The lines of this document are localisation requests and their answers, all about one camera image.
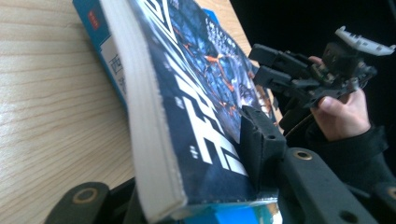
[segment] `wood grain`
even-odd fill
[[[229,1],[202,0],[249,51]],[[0,223],[42,223],[74,186],[134,176],[125,109],[70,0],[0,0]]]

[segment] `black mechanical device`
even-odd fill
[[[344,27],[336,33],[347,46],[329,44],[323,64],[288,51],[253,47],[249,57],[261,65],[254,82],[293,97],[291,113],[282,119],[286,126],[293,127],[291,121],[315,106],[321,97],[338,98],[363,87],[375,76],[376,70],[364,63],[358,51],[386,55],[395,49],[348,33]],[[244,106],[242,115],[241,162],[259,193],[278,196],[284,223],[395,222],[395,183],[378,183],[371,195],[351,189],[315,152],[289,148],[286,138],[262,111]],[[70,189],[52,209],[46,223],[147,222],[132,178],[112,190],[103,183],[85,183]]]

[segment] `blue book cover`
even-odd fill
[[[74,4],[128,105],[148,221],[274,202],[254,190],[238,157],[241,106],[272,113],[252,82],[257,68],[192,0],[122,2]]]

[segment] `dark background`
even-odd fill
[[[334,32],[346,30],[385,46],[396,44],[394,0],[231,0],[252,46],[290,50],[306,56],[321,56],[327,43],[337,40]],[[385,152],[393,173],[396,168],[396,53],[365,56],[378,70],[364,88],[369,116],[386,128],[390,148]],[[287,98],[276,94],[281,111]]]

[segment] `white plastic part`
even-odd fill
[[[396,49],[396,45],[387,47],[375,43],[369,39],[363,38],[361,35],[354,35],[350,32],[347,32],[345,26],[337,29],[335,34],[343,39],[350,47],[358,51],[373,54],[375,56],[390,55]]]

